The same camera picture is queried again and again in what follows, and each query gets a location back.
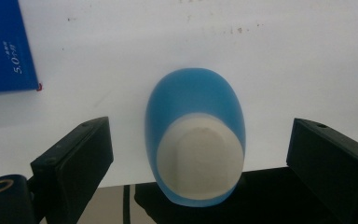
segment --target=white backdrop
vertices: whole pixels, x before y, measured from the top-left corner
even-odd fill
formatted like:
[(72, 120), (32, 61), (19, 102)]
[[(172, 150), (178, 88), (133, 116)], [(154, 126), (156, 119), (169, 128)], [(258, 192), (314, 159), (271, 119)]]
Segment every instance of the white backdrop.
[(358, 141), (358, 1), (20, 0), (41, 92), (0, 94), (0, 175), (79, 123), (110, 118), (101, 187), (153, 181), (145, 106), (166, 74), (204, 67), (237, 93), (244, 171), (285, 165), (294, 118)]

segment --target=blue book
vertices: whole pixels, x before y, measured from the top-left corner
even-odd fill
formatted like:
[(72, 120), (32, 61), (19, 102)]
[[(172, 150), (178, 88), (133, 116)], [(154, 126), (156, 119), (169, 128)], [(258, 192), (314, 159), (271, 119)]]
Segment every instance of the blue book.
[(0, 91), (38, 87), (19, 2), (0, 0)]

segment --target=cream-colored flat top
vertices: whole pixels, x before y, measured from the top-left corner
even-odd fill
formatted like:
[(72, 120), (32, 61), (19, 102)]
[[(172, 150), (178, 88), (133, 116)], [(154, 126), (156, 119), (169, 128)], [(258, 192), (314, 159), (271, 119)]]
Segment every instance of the cream-colored flat top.
[(220, 196), (241, 176), (243, 150), (219, 119), (190, 114), (175, 121), (158, 147), (158, 172), (176, 194), (194, 200)]

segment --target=white surface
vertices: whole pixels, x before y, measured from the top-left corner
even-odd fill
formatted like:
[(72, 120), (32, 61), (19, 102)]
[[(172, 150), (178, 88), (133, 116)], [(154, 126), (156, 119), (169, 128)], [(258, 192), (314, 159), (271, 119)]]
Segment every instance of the white surface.
[(285, 165), (293, 118), (358, 141), (358, 1), (21, 0), (41, 92), (0, 95), (0, 175), (85, 120), (109, 116), (115, 161), (102, 187), (154, 180), (150, 92), (166, 74), (222, 75), (244, 111), (244, 170)]
[(220, 119), (202, 113), (182, 116), (161, 139), (157, 168), (177, 195), (208, 200), (231, 190), (240, 179), (243, 149)]

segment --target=blue plastic object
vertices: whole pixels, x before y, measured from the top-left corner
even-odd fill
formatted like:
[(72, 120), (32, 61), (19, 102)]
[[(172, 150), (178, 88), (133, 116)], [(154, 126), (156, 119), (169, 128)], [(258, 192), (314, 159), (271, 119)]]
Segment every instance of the blue plastic object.
[(208, 114), (220, 119), (235, 133), (244, 155), (245, 127), (235, 92), (218, 74), (202, 68), (172, 72), (153, 90), (145, 115), (147, 155), (159, 187), (172, 202), (193, 207), (211, 206), (224, 201), (234, 188), (207, 200), (181, 197), (164, 183), (157, 167), (158, 146), (163, 135), (173, 122), (192, 113)]

